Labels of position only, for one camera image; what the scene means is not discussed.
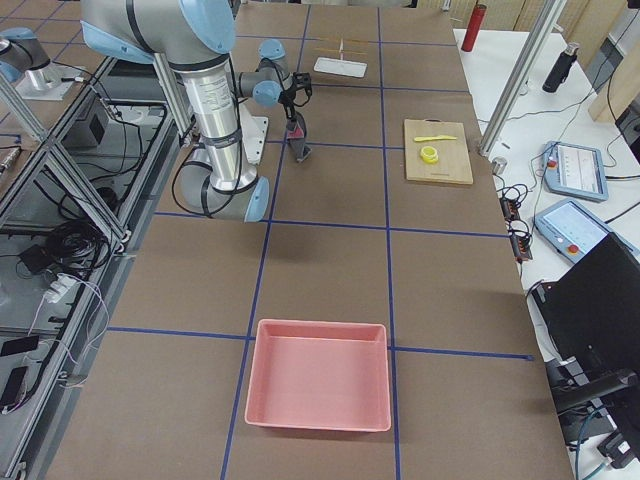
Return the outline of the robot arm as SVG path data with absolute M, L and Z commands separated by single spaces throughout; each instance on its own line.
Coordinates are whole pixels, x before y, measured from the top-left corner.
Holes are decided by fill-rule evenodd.
M 236 1 L 84 1 L 81 25 L 85 43 L 113 58 L 150 64 L 166 57 L 179 75 L 199 129 L 199 141 L 176 175 L 183 210 L 208 218 L 258 222 L 269 203 L 269 181 L 259 175 L 255 124 L 242 101 L 253 99 L 285 111 L 286 140 L 297 160 L 310 149 L 299 113 L 299 92 L 310 96 L 308 73 L 290 70 L 281 42 L 259 47 L 253 72 L 236 72 Z

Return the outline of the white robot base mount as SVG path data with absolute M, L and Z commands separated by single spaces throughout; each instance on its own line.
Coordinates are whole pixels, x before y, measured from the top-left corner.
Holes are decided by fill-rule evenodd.
M 247 161 L 251 165 L 259 165 L 266 143 L 269 119 L 265 116 L 254 116 L 242 107 L 240 109 L 240 124 Z

